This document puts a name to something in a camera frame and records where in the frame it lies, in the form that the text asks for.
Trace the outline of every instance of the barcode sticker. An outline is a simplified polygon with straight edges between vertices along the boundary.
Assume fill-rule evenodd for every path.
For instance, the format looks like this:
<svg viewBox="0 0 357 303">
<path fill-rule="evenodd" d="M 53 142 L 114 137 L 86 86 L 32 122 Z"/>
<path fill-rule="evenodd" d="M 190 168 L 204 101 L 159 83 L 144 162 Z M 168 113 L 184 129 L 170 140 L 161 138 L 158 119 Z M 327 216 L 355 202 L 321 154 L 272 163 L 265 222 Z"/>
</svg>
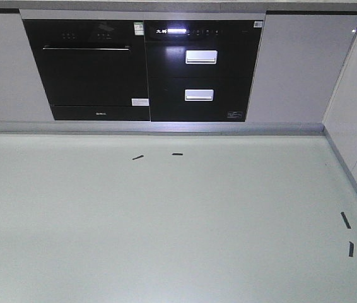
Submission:
<svg viewBox="0 0 357 303">
<path fill-rule="evenodd" d="M 143 36 L 143 22 L 134 22 L 135 36 Z"/>
<path fill-rule="evenodd" d="M 254 27 L 262 28 L 262 21 L 254 21 Z"/>
<path fill-rule="evenodd" d="M 132 98 L 132 106 L 149 106 L 149 99 L 147 98 Z"/>
</svg>

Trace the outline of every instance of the sticker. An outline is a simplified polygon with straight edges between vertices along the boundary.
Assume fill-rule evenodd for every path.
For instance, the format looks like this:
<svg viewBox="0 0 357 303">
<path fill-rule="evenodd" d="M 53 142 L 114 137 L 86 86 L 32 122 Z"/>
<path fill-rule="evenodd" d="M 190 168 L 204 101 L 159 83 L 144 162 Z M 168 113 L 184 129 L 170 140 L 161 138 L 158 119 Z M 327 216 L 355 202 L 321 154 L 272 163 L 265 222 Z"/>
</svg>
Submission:
<svg viewBox="0 0 357 303">
<path fill-rule="evenodd" d="M 135 36 L 143 36 L 143 22 L 134 22 Z"/>
<path fill-rule="evenodd" d="M 262 28 L 262 21 L 254 21 L 254 27 Z"/>
<path fill-rule="evenodd" d="M 132 98 L 132 106 L 149 106 L 149 99 L 146 98 Z"/>
<path fill-rule="evenodd" d="M 241 119 L 243 117 L 243 112 L 228 112 L 228 119 Z"/>
</svg>

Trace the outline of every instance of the gray countertop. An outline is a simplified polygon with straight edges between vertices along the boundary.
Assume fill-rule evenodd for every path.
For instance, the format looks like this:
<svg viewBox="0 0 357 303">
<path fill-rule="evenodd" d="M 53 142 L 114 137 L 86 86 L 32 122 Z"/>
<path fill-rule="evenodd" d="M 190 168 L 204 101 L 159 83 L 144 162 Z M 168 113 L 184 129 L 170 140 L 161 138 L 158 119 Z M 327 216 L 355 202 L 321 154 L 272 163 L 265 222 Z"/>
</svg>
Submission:
<svg viewBox="0 0 357 303">
<path fill-rule="evenodd" d="M 0 0 L 0 8 L 178 13 L 357 11 L 357 0 Z"/>
</svg>

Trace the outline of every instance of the built-in oven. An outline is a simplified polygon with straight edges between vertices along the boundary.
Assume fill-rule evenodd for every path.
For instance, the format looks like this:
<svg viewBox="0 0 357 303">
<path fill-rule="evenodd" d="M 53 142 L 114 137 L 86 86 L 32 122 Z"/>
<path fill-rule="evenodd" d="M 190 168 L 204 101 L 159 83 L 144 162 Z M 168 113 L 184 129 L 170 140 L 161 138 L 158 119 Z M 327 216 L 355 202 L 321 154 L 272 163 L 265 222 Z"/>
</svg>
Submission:
<svg viewBox="0 0 357 303">
<path fill-rule="evenodd" d="M 262 20 L 145 21 L 152 121 L 244 121 Z"/>
<path fill-rule="evenodd" d="M 141 21 L 24 25 L 55 120 L 149 120 Z"/>
</svg>

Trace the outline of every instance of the floor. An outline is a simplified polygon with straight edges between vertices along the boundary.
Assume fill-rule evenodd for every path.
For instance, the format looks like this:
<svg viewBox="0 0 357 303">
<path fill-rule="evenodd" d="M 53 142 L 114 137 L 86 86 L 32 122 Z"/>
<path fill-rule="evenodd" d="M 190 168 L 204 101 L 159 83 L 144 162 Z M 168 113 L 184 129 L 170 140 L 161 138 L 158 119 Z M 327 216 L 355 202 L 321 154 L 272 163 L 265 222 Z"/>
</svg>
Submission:
<svg viewBox="0 0 357 303">
<path fill-rule="evenodd" d="M 357 197 L 323 136 L 0 134 L 2 302 L 357 303 Z"/>
</svg>

